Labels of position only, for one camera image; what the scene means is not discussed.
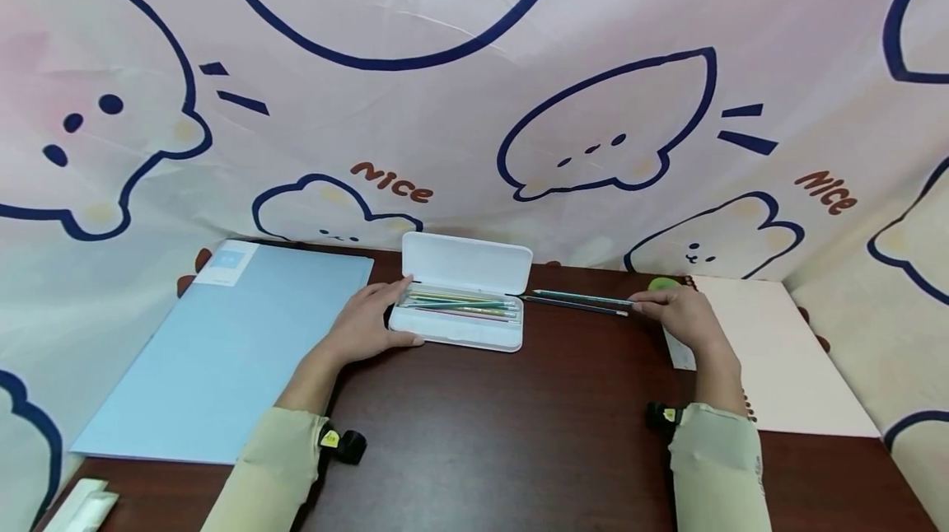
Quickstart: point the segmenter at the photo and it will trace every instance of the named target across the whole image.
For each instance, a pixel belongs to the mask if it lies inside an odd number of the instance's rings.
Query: wooden desk
[[[376,259],[373,282],[400,276],[397,253],[349,253]],[[530,287],[627,296],[650,278],[536,265]],[[333,421],[368,451],[358,467],[330,464],[299,530],[674,530],[668,440],[643,409],[687,401],[691,375],[672,369],[661,329],[535,303],[525,328],[512,355],[430,343],[345,371]],[[879,440],[766,432],[762,443],[776,532],[935,532]],[[120,494],[104,532],[189,532],[229,470],[89,459],[77,478]]]

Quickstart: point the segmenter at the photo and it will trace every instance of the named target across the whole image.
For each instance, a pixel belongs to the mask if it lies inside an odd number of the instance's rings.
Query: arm
[[[411,277],[375,283],[352,296],[330,333],[301,359],[287,388],[258,421],[204,522],[202,532],[281,532],[316,481],[317,435],[325,425],[336,376],[344,365],[392,347],[424,343],[411,333],[386,330],[382,314]]]
[[[745,409],[741,363],[711,305],[688,287],[631,299],[695,355],[695,402],[669,445],[680,532],[769,532],[761,440]]]

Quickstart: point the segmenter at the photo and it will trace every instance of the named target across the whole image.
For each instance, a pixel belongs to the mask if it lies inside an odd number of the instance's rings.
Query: pencil case lid
[[[411,231],[402,236],[402,274],[442,287],[524,293],[533,252],[523,245]]]

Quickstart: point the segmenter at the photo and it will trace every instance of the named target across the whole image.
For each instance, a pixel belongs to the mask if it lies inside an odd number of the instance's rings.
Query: person's left hand
[[[412,276],[398,282],[375,282],[358,290],[333,322],[330,333],[312,352],[331,357],[339,367],[361,362],[393,347],[417,347],[425,339],[417,334],[388,330],[382,315],[398,301]]]

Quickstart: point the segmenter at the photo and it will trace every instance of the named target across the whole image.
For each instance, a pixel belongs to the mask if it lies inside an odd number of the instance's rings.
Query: black pencil
[[[600,314],[611,315],[629,315],[629,312],[623,310],[614,310],[607,307],[587,306],[586,303],[573,303],[572,301],[549,300],[547,297],[535,297],[532,295],[522,295],[520,298],[524,301],[536,301],[537,303],[549,303],[551,306],[572,307],[576,310],[587,310],[587,312],[599,312]]]

